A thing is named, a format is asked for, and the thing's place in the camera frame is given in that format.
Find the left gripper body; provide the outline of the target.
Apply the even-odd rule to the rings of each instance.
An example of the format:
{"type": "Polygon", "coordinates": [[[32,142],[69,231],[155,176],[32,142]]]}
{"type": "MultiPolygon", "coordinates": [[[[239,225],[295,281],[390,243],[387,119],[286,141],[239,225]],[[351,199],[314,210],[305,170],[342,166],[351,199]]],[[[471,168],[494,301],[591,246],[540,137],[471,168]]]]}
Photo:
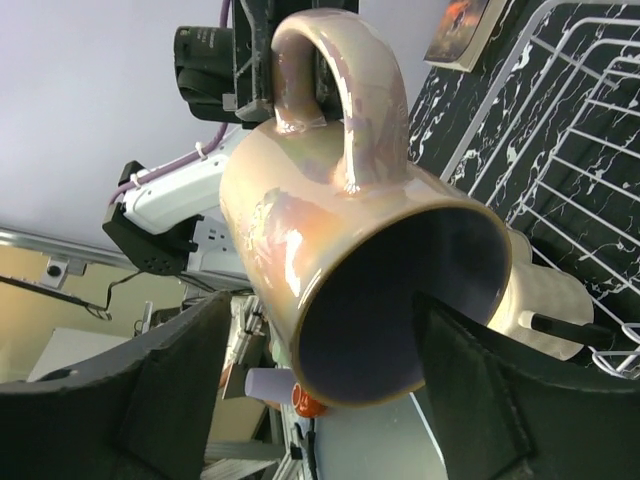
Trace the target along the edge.
{"type": "Polygon", "coordinates": [[[204,121],[253,128],[273,116],[270,44],[288,15],[312,8],[359,11],[357,0],[225,1],[221,27],[180,26],[174,36],[174,70],[182,99],[204,121]]]}

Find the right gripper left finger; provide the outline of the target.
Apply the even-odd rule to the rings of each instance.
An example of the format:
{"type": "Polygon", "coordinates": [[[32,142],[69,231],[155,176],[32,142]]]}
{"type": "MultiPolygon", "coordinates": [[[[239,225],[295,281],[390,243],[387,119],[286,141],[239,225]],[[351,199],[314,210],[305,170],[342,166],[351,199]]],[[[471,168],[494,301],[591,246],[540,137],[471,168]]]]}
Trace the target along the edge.
{"type": "Polygon", "coordinates": [[[231,296],[34,382],[1,386],[4,479],[197,479],[231,296]]]}

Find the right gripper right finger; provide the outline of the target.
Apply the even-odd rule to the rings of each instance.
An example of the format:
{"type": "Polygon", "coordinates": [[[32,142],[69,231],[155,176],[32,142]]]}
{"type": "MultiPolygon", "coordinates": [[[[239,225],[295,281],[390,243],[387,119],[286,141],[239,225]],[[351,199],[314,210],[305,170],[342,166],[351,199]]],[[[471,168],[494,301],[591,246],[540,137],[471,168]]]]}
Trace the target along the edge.
{"type": "Polygon", "coordinates": [[[638,381],[546,356],[421,292],[412,311],[448,478],[638,478],[638,381]]]}

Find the iridescent pink mug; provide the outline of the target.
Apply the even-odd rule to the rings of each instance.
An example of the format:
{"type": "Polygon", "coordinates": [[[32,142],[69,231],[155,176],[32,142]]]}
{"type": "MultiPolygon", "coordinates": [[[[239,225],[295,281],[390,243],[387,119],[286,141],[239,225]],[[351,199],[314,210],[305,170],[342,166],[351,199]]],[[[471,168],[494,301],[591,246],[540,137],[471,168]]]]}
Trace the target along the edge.
{"type": "Polygon", "coordinates": [[[505,224],[411,162],[400,67],[359,15],[294,13],[270,53],[274,115],[231,154],[221,211],[302,388],[328,406],[390,401],[424,382],[415,293],[493,317],[505,224]]]}

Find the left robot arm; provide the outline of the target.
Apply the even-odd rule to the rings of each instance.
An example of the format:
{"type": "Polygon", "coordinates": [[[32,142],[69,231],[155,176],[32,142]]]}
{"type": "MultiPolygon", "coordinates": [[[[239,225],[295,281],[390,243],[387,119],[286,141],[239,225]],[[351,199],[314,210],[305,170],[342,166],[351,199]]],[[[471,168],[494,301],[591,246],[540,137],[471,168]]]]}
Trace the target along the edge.
{"type": "Polygon", "coordinates": [[[226,1],[217,27],[180,26],[177,87],[190,113],[222,126],[213,140],[163,166],[125,165],[102,228],[135,268],[205,291],[249,286],[219,207],[231,153],[271,118],[270,44],[287,16],[322,7],[357,12],[356,1],[226,1]]]}

